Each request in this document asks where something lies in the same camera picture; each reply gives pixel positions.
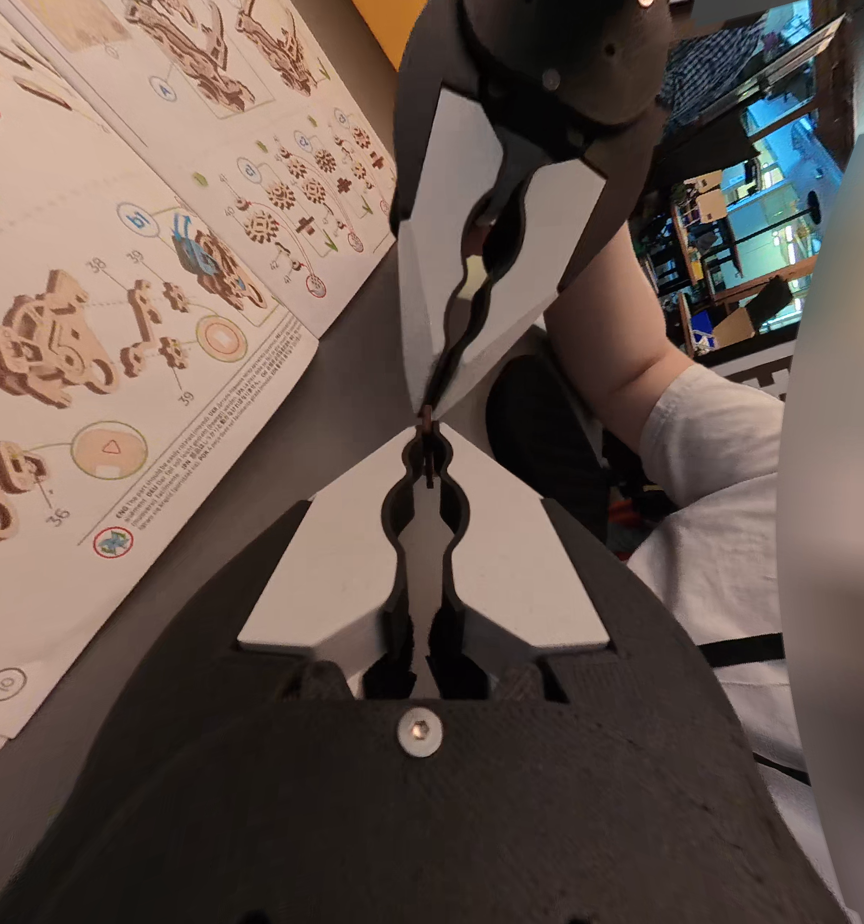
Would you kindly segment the open instruction booklet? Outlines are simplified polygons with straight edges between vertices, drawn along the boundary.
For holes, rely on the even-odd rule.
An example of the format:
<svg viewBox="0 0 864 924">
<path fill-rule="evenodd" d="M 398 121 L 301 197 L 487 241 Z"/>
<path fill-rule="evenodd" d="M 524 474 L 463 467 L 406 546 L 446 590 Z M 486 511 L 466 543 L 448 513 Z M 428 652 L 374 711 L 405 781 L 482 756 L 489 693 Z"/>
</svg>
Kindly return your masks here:
<svg viewBox="0 0 864 924">
<path fill-rule="evenodd" d="M 0 750 L 392 246 L 291 2 L 0 2 Z"/>
</svg>

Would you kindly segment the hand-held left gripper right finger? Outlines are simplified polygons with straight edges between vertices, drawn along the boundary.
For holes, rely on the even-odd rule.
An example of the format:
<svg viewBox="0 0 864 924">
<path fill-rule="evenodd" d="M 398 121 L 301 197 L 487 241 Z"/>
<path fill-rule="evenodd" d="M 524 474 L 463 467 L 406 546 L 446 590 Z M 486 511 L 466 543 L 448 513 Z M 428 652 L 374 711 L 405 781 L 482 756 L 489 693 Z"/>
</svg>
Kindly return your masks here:
<svg viewBox="0 0 864 924">
<path fill-rule="evenodd" d="M 446 475 L 469 513 L 451 553 L 464 653 L 489 676 L 543 656 L 603 651 L 610 636 L 542 497 L 449 425 Z"/>
</svg>

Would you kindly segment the small wooden key-shaped part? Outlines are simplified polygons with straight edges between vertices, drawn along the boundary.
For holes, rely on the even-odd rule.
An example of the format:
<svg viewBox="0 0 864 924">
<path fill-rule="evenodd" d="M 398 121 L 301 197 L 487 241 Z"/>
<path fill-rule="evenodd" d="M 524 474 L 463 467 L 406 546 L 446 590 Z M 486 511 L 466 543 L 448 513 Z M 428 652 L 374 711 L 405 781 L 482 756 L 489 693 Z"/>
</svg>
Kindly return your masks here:
<svg viewBox="0 0 864 924">
<path fill-rule="evenodd" d="M 419 421 L 417 431 L 422 448 L 422 470 L 426 482 L 426 488 L 432 490 L 435 487 L 437 477 L 436 452 L 438 446 L 438 432 L 433 422 L 433 409 L 430 404 L 426 403 L 419 411 Z"/>
</svg>

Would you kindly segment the yellow plastic bin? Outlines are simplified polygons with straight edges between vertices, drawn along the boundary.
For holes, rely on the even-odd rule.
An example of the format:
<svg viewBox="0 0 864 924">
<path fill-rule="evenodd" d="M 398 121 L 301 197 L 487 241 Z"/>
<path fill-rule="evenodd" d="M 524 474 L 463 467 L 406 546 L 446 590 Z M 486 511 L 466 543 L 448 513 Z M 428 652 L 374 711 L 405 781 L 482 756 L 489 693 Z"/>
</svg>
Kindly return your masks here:
<svg viewBox="0 0 864 924">
<path fill-rule="evenodd" d="M 380 48 L 395 70 L 400 68 L 404 49 L 426 1 L 353 1 Z"/>
</svg>

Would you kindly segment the black quilted cushion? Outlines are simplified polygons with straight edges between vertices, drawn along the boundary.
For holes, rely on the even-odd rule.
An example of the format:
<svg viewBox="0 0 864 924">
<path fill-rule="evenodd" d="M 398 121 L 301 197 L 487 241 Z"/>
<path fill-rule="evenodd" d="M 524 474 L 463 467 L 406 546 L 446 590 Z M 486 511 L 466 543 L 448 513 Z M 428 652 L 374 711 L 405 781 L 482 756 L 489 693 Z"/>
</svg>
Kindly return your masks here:
<svg viewBox="0 0 864 924">
<path fill-rule="evenodd" d="M 545 360 L 522 355 L 502 368 L 486 399 L 484 423 L 497 463 L 607 542 L 607 476 Z"/>
</svg>

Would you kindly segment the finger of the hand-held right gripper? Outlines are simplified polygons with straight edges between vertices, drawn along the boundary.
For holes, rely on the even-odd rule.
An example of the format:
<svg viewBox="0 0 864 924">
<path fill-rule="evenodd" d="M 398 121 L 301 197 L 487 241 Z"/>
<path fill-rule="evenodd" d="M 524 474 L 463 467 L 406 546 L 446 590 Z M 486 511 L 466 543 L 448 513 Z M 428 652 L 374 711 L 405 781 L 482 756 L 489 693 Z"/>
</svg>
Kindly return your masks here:
<svg viewBox="0 0 864 924">
<path fill-rule="evenodd" d="M 460 403 L 554 301 L 605 182 L 582 160 L 534 172 L 521 197 L 518 238 L 499 257 L 490 246 L 492 265 L 472 301 L 474 336 L 438 400 L 438 417 Z"/>
<path fill-rule="evenodd" d="M 480 102 L 442 89 L 414 205 L 397 242 L 403 369 L 412 410 L 446 350 L 446 312 L 466 276 L 463 239 L 493 190 L 503 146 Z"/>
</svg>

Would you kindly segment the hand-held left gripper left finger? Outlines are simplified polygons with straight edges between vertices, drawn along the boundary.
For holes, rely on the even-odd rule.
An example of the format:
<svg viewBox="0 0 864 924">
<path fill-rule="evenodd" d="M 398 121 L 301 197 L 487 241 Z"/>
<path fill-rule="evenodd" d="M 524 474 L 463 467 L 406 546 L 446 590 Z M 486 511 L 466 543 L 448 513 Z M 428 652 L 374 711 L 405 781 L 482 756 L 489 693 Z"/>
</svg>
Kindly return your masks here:
<svg viewBox="0 0 864 924">
<path fill-rule="evenodd" d="M 363 674 L 393 644 L 383 612 L 404 589 L 399 536 L 414 516 L 409 427 L 314 495 L 242 627 L 250 652 Z"/>
</svg>

